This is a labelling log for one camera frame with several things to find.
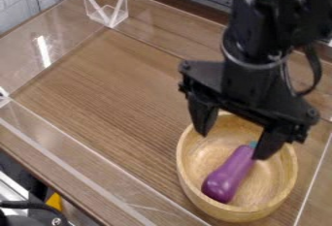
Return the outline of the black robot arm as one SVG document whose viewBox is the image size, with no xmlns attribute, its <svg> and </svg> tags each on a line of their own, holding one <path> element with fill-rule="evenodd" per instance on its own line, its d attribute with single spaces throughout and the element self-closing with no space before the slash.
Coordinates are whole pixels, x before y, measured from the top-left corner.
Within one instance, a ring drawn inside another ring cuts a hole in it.
<svg viewBox="0 0 332 226">
<path fill-rule="evenodd" d="M 320 83 L 313 43 L 330 35 L 332 0 L 233 0 L 220 41 L 224 59 L 179 64 L 195 132 L 207 135 L 216 111 L 224 110 L 263 127 L 255 159 L 270 158 L 286 143 L 301 143 L 318 121 L 318 110 L 305 100 L 314 87 L 293 87 L 286 61 L 301 48 L 311 82 Z"/>
</svg>

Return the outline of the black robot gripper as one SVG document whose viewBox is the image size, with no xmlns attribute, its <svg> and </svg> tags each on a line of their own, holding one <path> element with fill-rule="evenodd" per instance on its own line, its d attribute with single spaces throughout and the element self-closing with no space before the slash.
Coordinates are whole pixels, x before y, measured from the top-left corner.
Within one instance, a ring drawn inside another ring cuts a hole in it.
<svg viewBox="0 0 332 226">
<path fill-rule="evenodd" d="M 206 137 L 218 111 L 234 113 L 263 128 L 253 158 L 269 159 L 283 143 L 301 143 L 317 123 L 317 109 L 305 100 L 310 88 L 297 90 L 287 59 L 291 45 L 249 53 L 231 36 L 222 39 L 222 61 L 183 60 L 179 90 L 195 132 Z"/>
</svg>

